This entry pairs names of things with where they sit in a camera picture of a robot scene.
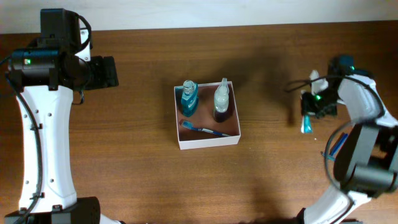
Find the teal mouthwash bottle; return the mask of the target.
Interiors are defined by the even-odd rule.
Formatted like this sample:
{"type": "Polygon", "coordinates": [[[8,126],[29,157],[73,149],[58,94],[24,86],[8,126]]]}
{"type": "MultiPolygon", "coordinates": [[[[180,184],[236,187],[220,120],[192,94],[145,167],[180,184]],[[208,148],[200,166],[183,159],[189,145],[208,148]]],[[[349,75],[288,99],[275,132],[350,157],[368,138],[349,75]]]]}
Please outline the teal mouthwash bottle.
{"type": "Polygon", "coordinates": [[[185,80],[183,83],[183,93],[181,97],[181,104],[183,108],[183,115],[191,117],[197,110],[198,106],[198,84],[185,80]]]}

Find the blue disposable razor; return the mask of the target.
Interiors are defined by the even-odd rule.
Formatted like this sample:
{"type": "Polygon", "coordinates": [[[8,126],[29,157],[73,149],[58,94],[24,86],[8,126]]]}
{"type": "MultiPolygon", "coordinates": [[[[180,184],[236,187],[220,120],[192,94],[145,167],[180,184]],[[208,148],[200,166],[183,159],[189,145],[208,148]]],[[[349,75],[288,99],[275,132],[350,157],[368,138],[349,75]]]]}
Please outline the blue disposable razor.
{"type": "Polygon", "coordinates": [[[348,133],[342,133],[338,140],[334,143],[334,145],[331,147],[329,155],[327,155],[327,159],[331,161],[335,161],[336,155],[338,151],[342,148],[343,144],[348,138],[348,133]]]}

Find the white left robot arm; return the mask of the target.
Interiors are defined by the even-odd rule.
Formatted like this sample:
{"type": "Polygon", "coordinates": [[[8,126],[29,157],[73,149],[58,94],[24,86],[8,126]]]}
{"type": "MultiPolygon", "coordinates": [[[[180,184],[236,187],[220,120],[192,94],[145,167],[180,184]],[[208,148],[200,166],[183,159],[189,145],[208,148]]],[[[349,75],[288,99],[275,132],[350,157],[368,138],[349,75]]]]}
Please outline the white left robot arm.
{"type": "Polygon", "coordinates": [[[69,120],[74,92],[114,87],[112,57],[92,57],[91,30],[42,31],[15,50],[6,79],[22,117],[24,179],[19,208],[6,223],[110,223],[96,197],[76,194],[70,168],[69,120]]]}

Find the blue white toothbrush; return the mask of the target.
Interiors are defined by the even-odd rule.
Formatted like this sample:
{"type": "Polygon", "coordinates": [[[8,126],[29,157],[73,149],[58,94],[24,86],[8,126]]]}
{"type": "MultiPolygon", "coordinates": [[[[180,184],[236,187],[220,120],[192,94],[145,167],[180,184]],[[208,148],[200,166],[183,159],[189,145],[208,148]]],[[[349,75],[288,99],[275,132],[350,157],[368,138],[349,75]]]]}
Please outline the blue white toothbrush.
{"type": "Polygon", "coordinates": [[[187,121],[187,120],[181,120],[181,121],[180,121],[180,125],[181,125],[183,128],[186,128],[186,129],[189,129],[189,130],[192,130],[192,131],[198,131],[198,132],[203,132],[203,133],[210,133],[210,134],[214,134],[214,135],[216,135],[216,136],[222,136],[222,137],[230,137],[229,134],[221,133],[221,132],[214,131],[214,130],[207,129],[207,128],[197,128],[197,127],[194,127],[193,123],[190,122],[190,121],[187,121]]]}

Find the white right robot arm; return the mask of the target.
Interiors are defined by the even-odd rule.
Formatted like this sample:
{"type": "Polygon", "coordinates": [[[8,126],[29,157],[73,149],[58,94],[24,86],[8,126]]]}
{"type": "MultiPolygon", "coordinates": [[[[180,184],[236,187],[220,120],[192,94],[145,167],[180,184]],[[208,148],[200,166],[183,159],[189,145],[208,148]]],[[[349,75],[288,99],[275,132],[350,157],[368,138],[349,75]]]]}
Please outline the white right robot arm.
{"type": "Polygon", "coordinates": [[[299,223],[342,223],[361,205],[397,190],[397,120],[376,90],[374,76],[354,66],[349,55],[332,58],[328,73],[314,70],[302,86],[303,133],[311,133],[310,117],[335,116],[339,103],[350,120],[334,131],[323,152],[330,186],[312,206],[302,209],[299,223]]]}

